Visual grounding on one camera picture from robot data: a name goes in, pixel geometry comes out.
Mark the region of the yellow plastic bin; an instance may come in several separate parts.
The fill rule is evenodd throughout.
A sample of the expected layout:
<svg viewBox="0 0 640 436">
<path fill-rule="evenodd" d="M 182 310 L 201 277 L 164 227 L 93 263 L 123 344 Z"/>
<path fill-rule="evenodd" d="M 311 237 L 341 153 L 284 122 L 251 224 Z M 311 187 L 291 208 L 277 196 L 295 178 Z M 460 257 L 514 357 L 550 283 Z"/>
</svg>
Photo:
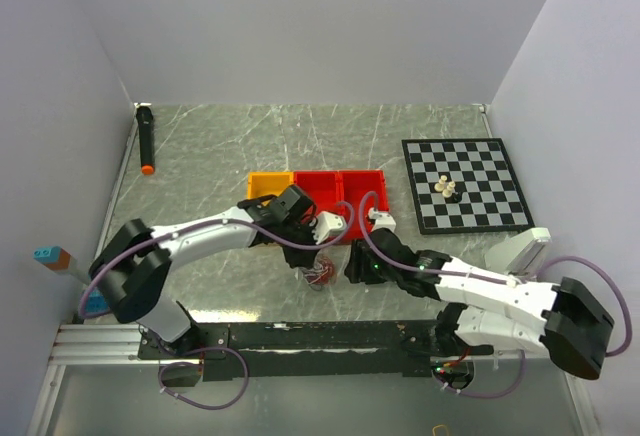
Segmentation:
<svg viewBox="0 0 640 436">
<path fill-rule="evenodd" d="M 250 172 L 248 174 L 247 198 L 256 199 L 268 195 L 279 196 L 293 183 L 293 172 Z"/>
</svg>

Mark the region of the red plastic bin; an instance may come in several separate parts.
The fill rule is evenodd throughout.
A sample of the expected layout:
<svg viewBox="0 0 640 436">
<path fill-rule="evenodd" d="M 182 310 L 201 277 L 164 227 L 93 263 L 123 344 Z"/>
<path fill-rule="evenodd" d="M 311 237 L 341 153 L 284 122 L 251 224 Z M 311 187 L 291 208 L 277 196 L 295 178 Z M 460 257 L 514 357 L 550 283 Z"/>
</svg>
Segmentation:
<svg viewBox="0 0 640 436">
<path fill-rule="evenodd" d="M 306 217 L 313 212 L 319 214 L 322 211 L 342 216 L 347 214 L 338 204 L 344 196 L 342 177 L 338 171 L 295 171 L 294 183 L 306 192 L 316 205 L 316 211 L 310 208 L 305 213 Z"/>
<path fill-rule="evenodd" d="M 351 204 L 356 212 L 354 222 L 347 235 L 342 239 L 349 244 L 354 239 L 362 238 L 362 232 L 358 223 L 357 212 L 364 195 L 374 191 L 378 197 L 377 209 L 389 212 L 386 178 L 382 170 L 341 170 L 343 195 L 341 200 Z"/>
</svg>

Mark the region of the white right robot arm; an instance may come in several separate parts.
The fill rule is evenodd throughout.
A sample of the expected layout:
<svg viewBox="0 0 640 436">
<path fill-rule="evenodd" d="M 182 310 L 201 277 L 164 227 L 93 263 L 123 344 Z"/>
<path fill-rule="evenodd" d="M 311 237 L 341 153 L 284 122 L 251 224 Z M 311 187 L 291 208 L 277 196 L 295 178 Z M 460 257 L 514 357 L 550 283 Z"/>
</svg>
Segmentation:
<svg viewBox="0 0 640 436">
<path fill-rule="evenodd" d="M 544 355 L 585 380 L 601 374 L 614 320 L 578 280 L 522 282 L 446 253 L 414 251 L 386 228 L 352 241 L 344 274 L 353 284 L 390 282 L 445 303 L 433 332 L 443 355 L 483 346 Z"/>
</svg>

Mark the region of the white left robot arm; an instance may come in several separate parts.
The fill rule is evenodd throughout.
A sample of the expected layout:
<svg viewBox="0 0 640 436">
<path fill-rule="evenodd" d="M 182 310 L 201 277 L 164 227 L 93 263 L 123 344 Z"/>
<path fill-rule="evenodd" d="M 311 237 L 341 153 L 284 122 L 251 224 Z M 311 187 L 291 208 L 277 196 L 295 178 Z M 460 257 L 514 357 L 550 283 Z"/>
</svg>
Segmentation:
<svg viewBox="0 0 640 436">
<path fill-rule="evenodd" d="M 138 323 L 159 337 L 172 356 L 184 358 L 201 337 L 187 309 L 163 293 L 173 271 L 214 254 L 268 244 L 281 247 L 290 267 L 311 268 L 343 228 L 341 217 L 318 211 L 296 185 L 186 223 L 151 227 L 134 219 L 90 266 L 89 288 L 101 293 L 118 322 Z"/>
</svg>

